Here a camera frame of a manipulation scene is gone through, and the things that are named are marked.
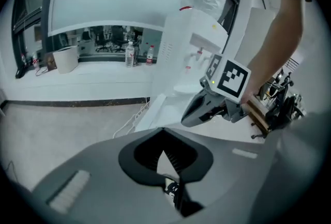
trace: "floor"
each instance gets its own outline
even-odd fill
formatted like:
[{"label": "floor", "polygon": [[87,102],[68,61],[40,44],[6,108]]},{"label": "floor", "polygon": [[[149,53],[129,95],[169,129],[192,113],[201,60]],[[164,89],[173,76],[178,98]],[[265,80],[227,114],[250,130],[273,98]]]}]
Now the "floor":
[{"label": "floor", "polygon": [[[61,163],[99,141],[108,140],[128,119],[136,114],[142,104],[90,108],[34,107],[7,104],[5,117],[0,117],[0,159],[3,168],[10,161],[8,176],[27,189],[33,190],[38,182]],[[184,128],[208,137],[263,143],[252,140],[260,133],[251,127],[246,117],[236,124],[215,117],[207,124]],[[125,135],[130,128],[116,136]]]}]

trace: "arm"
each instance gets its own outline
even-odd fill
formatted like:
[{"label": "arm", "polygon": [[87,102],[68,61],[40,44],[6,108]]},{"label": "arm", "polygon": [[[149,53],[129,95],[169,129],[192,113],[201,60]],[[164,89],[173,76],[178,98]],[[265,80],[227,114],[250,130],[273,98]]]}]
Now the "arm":
[{"label": "arm", "polygon": [[251,77],[242,103],[246,103],[294,53],[303,34],[302,20],[301,0],[281,0],[279,12],[271,23],[260,51],[248,64]]}]

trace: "white bucket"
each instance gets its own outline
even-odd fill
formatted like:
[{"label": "white bucket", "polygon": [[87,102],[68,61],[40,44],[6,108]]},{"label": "white bucket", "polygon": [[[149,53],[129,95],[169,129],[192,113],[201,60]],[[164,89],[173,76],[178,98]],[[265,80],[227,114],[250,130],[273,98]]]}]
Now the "white bucket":
[{"label": "white bucket", "polygon": [[77,46],[62,48],[53,53],[59,73],[68,73],[78,66]]}]

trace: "person's forearm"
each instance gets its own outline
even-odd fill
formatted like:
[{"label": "person's forearm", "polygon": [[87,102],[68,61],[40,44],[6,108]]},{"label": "person's forearm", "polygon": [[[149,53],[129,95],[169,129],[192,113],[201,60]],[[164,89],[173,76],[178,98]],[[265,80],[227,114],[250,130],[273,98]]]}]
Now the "person's forearm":
[{"label": "person's forearm", "polygon": [[302,20],[301,0],[281,0],[260,51],[248,65],[252,90],[267,82],[294,53],[303,33]]}]

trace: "white cable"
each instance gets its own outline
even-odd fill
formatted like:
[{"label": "white cable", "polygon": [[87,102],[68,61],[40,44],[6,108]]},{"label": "white cable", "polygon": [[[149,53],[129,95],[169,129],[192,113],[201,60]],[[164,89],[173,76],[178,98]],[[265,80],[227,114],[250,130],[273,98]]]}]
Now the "white cable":
[{"label": "white cable", "polygon": [[[118,132],[120,132],[123,128],[125,128],[127,125],[128,125],[128,123],[134,118],[134,121],[136,121],[137,120],[137,118],[142,114],[142,112],[146,109],[146,107],[148,107],[149,108],[149,102],[147,102],[147,97],[145,98],[145,100],[146,100],[146,104],[144,105],[144,106],[142,106],[142,107],[140,107],[140,110],[139,110],[139,112],[137,113],[137,114],[134,114],[120,129],[118,129],[114,134],[113,134],[113,139],[115,138],[115,136],[116,136],[116,134],[118,133]],[[132,127],[128,130],[128,132],[126,133],[126,135],[127,134],[129,134],[133,129],[134,129],[134,121],[133,121],[133,124],[132,124]]]}]

